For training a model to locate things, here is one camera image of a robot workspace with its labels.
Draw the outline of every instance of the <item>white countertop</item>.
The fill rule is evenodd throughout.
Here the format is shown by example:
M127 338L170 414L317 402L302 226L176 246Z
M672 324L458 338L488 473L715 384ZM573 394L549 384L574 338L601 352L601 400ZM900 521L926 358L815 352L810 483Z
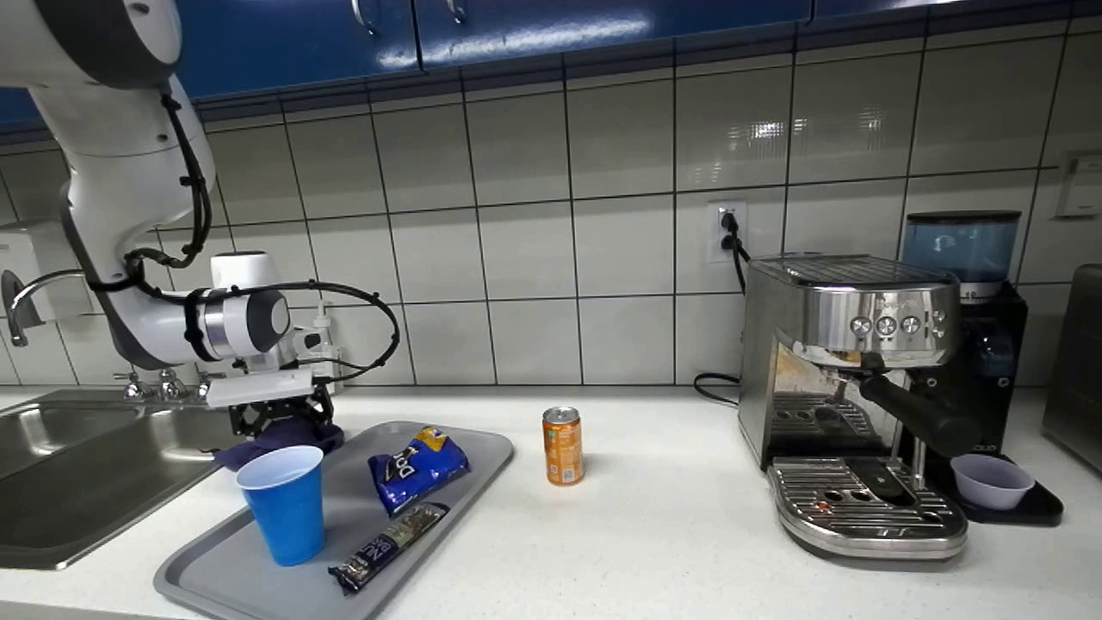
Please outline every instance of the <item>white countertop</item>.
M574 402L581 486L544 483L542 411ZM1040 393L1018 393L1006 454L1064 500L1064 523L971 523L943 567L838 563L774 521L736 414L692 393L350 393L348 433L426 421L507 433L515 466L424 560L386 616L1102 616L1102 479L1040 438ZM153 587L156 567L246 502L229 473L199 483L67 570L0 570L0 599L193 616Z

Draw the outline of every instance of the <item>soda can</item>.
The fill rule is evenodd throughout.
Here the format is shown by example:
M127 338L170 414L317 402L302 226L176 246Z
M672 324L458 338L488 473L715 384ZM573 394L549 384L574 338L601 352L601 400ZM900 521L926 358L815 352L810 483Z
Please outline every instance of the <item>soda can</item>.
M544 411L544 454L549 483L574 486L581 483L581 414L573 405Z

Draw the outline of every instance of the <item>blue wrapper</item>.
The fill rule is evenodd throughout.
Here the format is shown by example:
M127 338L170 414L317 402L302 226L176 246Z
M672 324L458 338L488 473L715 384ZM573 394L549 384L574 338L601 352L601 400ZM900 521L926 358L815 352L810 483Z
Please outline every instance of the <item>blue wrapper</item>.
M400 454L368 456L375 491L388 515L471 473L467 454L436 425L420 425Z

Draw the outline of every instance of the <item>white tile wall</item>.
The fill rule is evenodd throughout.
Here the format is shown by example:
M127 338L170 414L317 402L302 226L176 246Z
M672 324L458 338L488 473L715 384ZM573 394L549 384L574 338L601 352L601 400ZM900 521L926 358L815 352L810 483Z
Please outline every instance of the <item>white tile wall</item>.
M1072 270L1102 260L1102 221L1054 221L1064 154L1102 151L1099 66L1095 19L1074 19L1068 39L1044 24L613 74L565 66L525 87L458 80L436 95L371 89L362 105L222 119L210 251L264 246L285 278L395 304L404 347L362 384L666 384L740 365L720 211L754 257L891 257L907 214L1018 211L1022 381L1040 384ZM11 218L52 214L63 171L52 145L0 149L0 268L38 275ZM162 244L181 251L184 226ZM153 278L193 288L210 268ZM348 358L386 347L381 315L324 299ZM317 296L293 304L306 315ZM29 384L115 381L115 369L98 313L0 355L0 381Z

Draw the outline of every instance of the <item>stainless steel sink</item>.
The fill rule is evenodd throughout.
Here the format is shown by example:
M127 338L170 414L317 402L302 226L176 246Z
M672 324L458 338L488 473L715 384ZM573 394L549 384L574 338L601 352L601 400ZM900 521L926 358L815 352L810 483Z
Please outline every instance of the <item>stainless steel sink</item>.
M225 414L70 389L0 411L0 563L67 567L231 447Z

